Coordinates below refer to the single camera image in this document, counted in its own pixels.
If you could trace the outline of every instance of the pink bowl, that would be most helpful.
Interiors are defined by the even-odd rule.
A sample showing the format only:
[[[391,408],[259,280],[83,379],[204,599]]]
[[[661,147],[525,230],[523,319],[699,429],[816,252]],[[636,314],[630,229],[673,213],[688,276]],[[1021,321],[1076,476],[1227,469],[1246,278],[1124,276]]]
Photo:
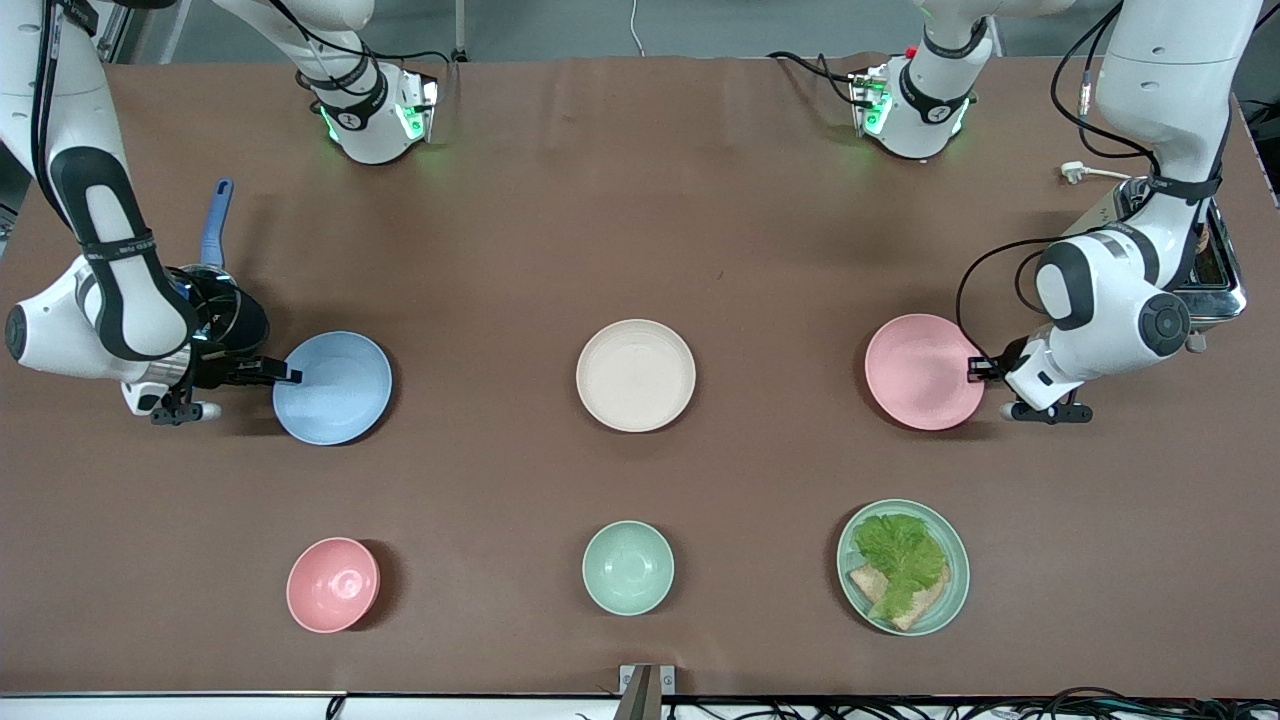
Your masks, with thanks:
[[[978,350],[951,320],[902,315],[884,323],[867,346],[867,384],[895,420],[919,430],[964,423],[982,402],[982,383],[969,382]]]
[[[360,620],[378,597],[378,561],[351,538],[308,547],[285,585],[289,614],[312,633],[337,633]]]

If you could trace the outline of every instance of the lettuce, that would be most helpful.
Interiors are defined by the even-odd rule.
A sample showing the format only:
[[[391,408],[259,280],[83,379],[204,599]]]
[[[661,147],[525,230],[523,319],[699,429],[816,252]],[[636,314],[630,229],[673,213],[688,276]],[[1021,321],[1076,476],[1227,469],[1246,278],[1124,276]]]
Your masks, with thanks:
[[[872,618],[892,619],[911,609],[911,596],[932,588],[947,559],[942,547],[910,515],[877,515],[854,530],[854,543],[872,568],[888,579],[884,597],[872,607]]]

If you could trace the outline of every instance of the bread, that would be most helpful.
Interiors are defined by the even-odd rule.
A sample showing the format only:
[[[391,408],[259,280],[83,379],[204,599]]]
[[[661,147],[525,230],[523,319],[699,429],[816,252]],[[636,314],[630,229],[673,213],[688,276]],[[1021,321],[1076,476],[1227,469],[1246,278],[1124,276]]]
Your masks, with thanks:
[[[851,571],[849,574],[849,579],[852,580],[854,584],[858,585],[858,589],[863,591],[863,594],[867,596],[867,600],[873,603],[879,602],[881,598],[884,597],[884,591],[888,588],[888,578],[884,577],[884,573],[872,568],[870,564],[863,565],[861,568]],[[951,566],[943,565],[942,574],[938,575],[938,582],[933,583],[932,588],[916,591],[915,594],[911,596],[911,609],[904,615],[890,618],[890,623],[904,633],[910,630],[911,625],[914,625],[915,621],[919,620],[920,616],[924,615],[931,607],[933,607],[933,603],[936,603],[940,597],[942,597],[942,591],[946,589],[948,582],[951,582]]]

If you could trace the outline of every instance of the green plate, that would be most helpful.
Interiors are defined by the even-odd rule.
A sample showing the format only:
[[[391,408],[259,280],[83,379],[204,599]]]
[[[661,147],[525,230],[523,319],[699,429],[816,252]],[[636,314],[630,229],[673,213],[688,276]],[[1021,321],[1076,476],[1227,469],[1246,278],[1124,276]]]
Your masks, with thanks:
[[[637,520],[595,533],[582,555],[582,583],[596,605],[614,615],[644,615],[667,597],[676,557],[667,538]]]
[[[947,565],[951,566],[951,582],[942,591],[942,597],[905,633],[888,620],[872,619],[872,601],[849,579],[850,571],[867,564],[867,559],[858,552],[858,546],[854,544],[854,530],[868,518],[878,515],[910,515],[924,520],[925,529],[942,546],[942,553],[946,555]],[[849,524],[845,525],[845,532],[840,533],[840,541],[836,544],[836,573],[840,575],[840,587],[844,588],[845,597],[849,598],[854,610],[872,625],[895,635],[915,637],[941,630],[960,614],[965,598],[969,597],[969,555],[964,551],[960,536],[956,534],[955,528],[947,523],[946,518],[910,500],[881,500],[855,512],[849,519]]]

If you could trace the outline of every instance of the table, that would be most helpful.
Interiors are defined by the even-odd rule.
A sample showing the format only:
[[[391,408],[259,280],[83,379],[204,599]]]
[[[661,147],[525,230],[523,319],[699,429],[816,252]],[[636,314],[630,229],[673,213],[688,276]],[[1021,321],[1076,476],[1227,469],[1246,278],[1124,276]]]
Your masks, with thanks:
[[[0,689],[595,692],[663,661],[696,693],[1275,694],[1280,220],[1239,123],[1220,202],[1251,307],[1208,354],[1089,383],[1084,427],[1002,423],[993,391],[963,428],[910,432],[859,379],[883,322],[950,316],[980,251],[1060,232],[1110,188],[1056,178],[1083,154],[1051,68],[993,60],[922,164],[773,61],[468,64],[435,143],[369,168],[279,67],[111,67],[161,256],[196,259],[233,177],[228,263],[271,314],[269,350],[366,333],[398,389],[367,439],[316,448],[261,389],[152,428],[110,383],[0,363]],[[74,252],[29,205],[5,306]],[[992,347],[1038,324],[1019,259],[972,284]],[[581,346],[628,316],[699,363],[689,410],[645,436],[573,389]],[[837,589],[836,537],[884,497],[968,544],[969,602],[934,635],[874,632]],[[677,556],[643,618],[581,585],[586,541],[622,518]],[[387,592],[362,630],[308,634],[284,578],[339,534],[374,542]]]

